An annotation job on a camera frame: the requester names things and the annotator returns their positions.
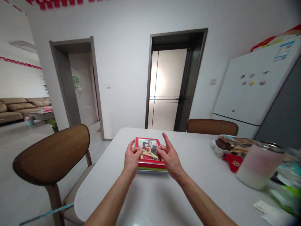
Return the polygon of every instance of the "hand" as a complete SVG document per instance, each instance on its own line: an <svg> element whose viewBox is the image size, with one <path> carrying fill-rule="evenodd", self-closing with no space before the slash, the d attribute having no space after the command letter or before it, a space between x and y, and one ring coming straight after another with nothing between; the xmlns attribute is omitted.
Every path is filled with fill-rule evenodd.
<svg viewBox="0 0 301 226"><path fill-rule="evenodd" d="M173 148L171 142L169 141L165 133L163 133L163 137L166 146L160 145L156 148L158 158L160 161L163 159L170 176L176 181L178 181L178 179L180 179L180 177L185 174L185 171L181 165L176 150Z"/></svg>
<svg viewBox="0 0 301 226"><path fill-rule="evenodd" d="M142 155L142 150L138 151L137 147L133 147L135 140L132 140L125 152L123 173L134 179L138 168L138 161Z"/></svg>

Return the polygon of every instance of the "chair leg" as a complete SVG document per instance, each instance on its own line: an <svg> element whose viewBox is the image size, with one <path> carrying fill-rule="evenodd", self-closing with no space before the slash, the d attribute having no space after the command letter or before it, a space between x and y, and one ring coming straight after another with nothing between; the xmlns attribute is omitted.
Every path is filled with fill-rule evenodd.
<svg viewBox="0 0 301 226"><path fill-rule="evenodd" d="M61 202L59 187L57 186L57 184L48 185L48 186L45 186L45 188L48 191L51 209L54 210L54 209L60 208L62 206L62 202ZM53 214L52 216L54 219L55 226L65 226L64 218L60 214L60 212L57 212L57 213Z"/></svg>

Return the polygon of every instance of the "light switch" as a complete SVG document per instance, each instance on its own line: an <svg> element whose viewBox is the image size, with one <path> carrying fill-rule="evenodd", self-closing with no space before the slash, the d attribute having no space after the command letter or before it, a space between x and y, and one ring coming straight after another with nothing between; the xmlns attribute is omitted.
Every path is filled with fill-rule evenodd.
<svg viewBox="0 0 301 226"><path fill-rule="evenodd" d="M216 79L210 80L210 85L215 85L216 84Z"/></svg>

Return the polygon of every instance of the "jar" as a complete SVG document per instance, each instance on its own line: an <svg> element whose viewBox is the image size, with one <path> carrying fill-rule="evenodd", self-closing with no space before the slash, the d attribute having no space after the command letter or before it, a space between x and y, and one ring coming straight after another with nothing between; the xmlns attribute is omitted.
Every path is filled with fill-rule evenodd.
<svg viewBox="0 0 301 226"><path fill-rule="evenodd" d="M283 147L268 141L253 144L236 177L245 185L261 190L284 159Z"/></svg>

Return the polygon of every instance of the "brown sofa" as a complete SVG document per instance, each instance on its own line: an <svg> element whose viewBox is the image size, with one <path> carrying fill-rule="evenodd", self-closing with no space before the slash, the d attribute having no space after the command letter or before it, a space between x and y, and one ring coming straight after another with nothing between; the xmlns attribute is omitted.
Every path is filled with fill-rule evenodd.
<svg viewBox="0 0 301 226"><path fill-rule="evenodd" d="M0 98L0 124L17 121L51 106L50 98Z"/></svg>

